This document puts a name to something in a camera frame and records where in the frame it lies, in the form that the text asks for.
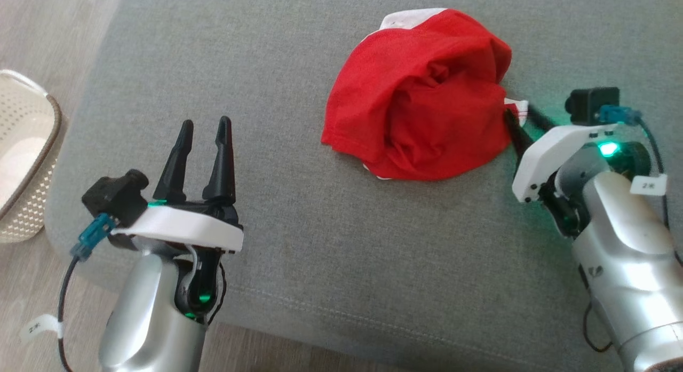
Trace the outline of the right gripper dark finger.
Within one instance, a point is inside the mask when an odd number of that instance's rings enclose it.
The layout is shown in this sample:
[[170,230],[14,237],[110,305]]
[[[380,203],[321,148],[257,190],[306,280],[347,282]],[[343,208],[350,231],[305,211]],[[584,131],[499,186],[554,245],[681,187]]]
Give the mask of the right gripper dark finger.
[[535,106],[529,106],[527,109],[527,122],[531,122],[536,128],[547,133],[555,127],[555,123],[545,114],[543,114]]
[[504,121],[507,130],[509,131],[510,139],[512,145],[514,146],[515,153],[517,154],[517,158],[523,158],[526,150],[533,145],[534,140],[520,125],[518,117],[514,112],[512,112],[512,110],[505,110]]

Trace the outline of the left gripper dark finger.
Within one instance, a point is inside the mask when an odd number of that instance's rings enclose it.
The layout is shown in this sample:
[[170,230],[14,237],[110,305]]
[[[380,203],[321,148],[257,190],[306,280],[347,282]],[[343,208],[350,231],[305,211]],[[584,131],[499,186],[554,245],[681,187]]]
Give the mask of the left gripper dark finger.
[[176,143],[157,183],[153,199],[165,202],[185,202],[186,161],[191,152],[194,134],[192,121],[183,121]]
[[202,199],[222,204],[234,204],[236,202],[236,178],[232,123],[227,116],[220,118],[215,144],[217,153],[209,182],[202,191]]

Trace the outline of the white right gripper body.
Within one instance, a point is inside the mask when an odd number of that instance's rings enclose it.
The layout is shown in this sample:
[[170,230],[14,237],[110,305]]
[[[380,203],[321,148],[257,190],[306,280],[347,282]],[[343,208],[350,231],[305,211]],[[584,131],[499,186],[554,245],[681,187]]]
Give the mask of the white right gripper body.
[[539,199],[542,183],[570,160],[580,148],[593,141],[607,139],[607,133],[617,129],[617,124],[556,126],[535,141],[523,153],[512,183],[512,192],[519,202]]

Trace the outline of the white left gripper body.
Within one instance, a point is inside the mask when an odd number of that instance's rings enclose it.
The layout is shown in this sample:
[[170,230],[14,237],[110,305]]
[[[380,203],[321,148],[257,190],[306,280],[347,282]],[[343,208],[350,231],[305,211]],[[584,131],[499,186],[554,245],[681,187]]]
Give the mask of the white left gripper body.
[[136,205],[121,211],[110,243],[145,254],[184,254],[187,247],[241,252],[244,233],[237,224],[197,211],[165,205]]

